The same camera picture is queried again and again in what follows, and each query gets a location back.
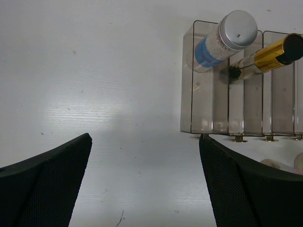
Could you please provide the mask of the pink-lid spice jar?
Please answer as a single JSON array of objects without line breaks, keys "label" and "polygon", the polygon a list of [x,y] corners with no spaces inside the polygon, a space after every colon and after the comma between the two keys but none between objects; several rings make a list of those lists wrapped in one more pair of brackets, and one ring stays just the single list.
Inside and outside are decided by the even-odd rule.
[{"label": "pink-lid spice jar", "polygon": [[303,153],[300,153],[294,159],[294,169],[300,174],[303,173]]}]

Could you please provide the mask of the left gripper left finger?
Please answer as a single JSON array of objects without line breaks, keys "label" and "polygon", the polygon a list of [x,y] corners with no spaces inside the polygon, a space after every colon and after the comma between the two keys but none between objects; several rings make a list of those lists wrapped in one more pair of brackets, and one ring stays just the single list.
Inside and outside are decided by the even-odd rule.
[{"label": "left gripper left finger", "polygon": [[2,227],[67,227],[87,167],[88,133],[0,169]]}]

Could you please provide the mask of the silver-lid blue-label bottle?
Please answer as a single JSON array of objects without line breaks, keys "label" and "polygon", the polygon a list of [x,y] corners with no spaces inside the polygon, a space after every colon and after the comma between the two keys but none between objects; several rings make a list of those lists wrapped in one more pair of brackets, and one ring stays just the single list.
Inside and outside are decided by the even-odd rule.
[{"label": "silver-lid blue-label bottle", "polygon": [[254,17],[246,11],[235,10],[194,44],[189,66],[195,72],[205,72],[247,48],[257,34]]}]

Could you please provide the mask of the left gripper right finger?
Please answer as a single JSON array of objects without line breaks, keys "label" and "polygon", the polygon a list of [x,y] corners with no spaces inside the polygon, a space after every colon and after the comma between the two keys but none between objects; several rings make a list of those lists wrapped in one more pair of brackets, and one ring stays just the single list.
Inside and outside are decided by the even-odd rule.
[{"label": "left gripper right finger", "polygon": [[303,177],[201,135],[199,151],[218,227],[301,227]]}]

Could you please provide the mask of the black-gold cap spice bottle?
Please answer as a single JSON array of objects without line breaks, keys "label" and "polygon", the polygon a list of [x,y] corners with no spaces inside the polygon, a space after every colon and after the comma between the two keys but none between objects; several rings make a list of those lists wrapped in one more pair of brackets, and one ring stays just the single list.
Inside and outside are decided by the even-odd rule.
[{"label": "black-gold cap spice bottle", "polygon": [[228,81],[233,83],[290,65],[302,57],[303,37],[299,34],[289,34],[285,38],[222,69],[220,74],[227,76]]}]

